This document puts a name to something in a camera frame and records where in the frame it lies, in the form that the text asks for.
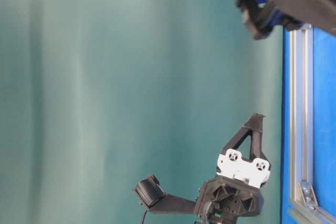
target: green fabric backdrop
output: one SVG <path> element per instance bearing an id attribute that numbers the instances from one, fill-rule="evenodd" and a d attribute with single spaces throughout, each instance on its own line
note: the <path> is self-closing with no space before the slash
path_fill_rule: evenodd
<path id="1" fill-rule="evenodd" d="M 194 199 L 253 112 L 272 174 L 239 223 L 279 223 L 281 29 L 251 40 L 234 0 L 0 3 L 0 223 L 139 223 L 150 173 Z"/>

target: screw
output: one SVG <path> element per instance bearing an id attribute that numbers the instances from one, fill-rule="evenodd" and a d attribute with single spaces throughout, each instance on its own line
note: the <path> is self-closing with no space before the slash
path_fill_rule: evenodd
<path id="1" fill-rule="evenodd" d="M 238 155 L 237 155 L 237 153 L 230 153 L 230 155 L 229 155 L 229 159 L 230 159 L 231 161 L 237 161 L 237 159 L 238 159 Z"/>
<path id="2" fill-rule="evenodd" d="M 304 194 L 310 194 L 310 189 L 309 188 L 303 188 Z"/>

